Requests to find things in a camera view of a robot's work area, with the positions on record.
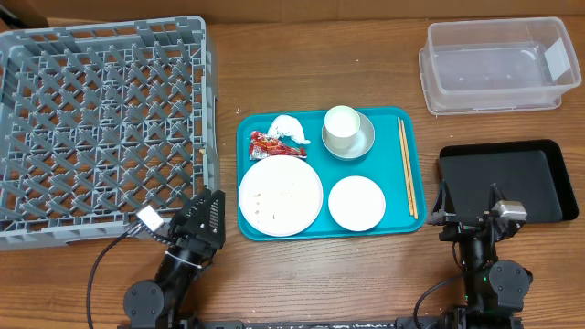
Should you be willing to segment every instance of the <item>clear plastic container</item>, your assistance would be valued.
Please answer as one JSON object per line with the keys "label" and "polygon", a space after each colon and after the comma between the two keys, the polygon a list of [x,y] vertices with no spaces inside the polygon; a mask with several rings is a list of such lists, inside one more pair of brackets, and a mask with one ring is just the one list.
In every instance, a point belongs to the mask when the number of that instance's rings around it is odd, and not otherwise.
{"label": "clear plastic container", "polygon": [[433,114],[550,110],[581,84],[579,63],[556,17],[435,23],[419,53]]}

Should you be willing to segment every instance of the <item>red snack wrapper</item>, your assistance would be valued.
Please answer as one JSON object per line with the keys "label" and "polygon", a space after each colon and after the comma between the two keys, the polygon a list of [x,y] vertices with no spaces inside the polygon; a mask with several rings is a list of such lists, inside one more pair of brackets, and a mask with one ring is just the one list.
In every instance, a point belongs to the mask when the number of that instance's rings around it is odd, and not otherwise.
{"label": "red snack wrapper", "polygon": [[261,160],[271,155],[291,155],[300,159],[306,159],[307,152],[304,148],[294,148],[276,138],[266,136],[265,133],[252,132],[250,138],[250,160]]}

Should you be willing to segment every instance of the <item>gray dish rack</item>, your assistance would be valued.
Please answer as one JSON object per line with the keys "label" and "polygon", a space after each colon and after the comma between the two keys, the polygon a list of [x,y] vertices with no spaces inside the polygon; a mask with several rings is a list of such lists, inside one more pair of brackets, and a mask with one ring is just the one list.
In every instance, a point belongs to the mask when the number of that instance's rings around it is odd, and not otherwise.
{"label": "gray dish rack", "polygon": [[0,35],[0,250],[118,236],[219,188],[215,49],[198,16]]}

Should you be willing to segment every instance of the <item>white tissue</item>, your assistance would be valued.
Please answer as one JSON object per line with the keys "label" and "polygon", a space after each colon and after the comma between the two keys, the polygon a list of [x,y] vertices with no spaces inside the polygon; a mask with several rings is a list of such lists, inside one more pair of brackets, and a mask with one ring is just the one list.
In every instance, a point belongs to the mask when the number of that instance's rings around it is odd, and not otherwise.
{"label": "white tissue", "polygon": [[266,134],[268,137],[278,139],[283,136],[288,136],[298,144],[309,144],[311,142],[304,139],[304,131],[301,123],[290,115],[277,116]]}

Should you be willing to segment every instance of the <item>metal bowl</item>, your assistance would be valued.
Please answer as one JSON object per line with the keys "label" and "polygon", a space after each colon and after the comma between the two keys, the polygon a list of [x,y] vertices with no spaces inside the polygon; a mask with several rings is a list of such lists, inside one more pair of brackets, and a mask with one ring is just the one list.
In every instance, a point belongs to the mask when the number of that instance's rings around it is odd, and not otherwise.
{"label": "metal bowl", "polygon": [[367,118],[366,115],[358,112],[359,114],[359,131],[356,133],[356,139],[354,142],[344,149],[337,149],[327,144],[327,132],[325,126],[321,129],[321,138],[325,148],[337,159],[349,161],[355,160],[358,157],[364,155],[372,148],[375,139],[374,125]]}

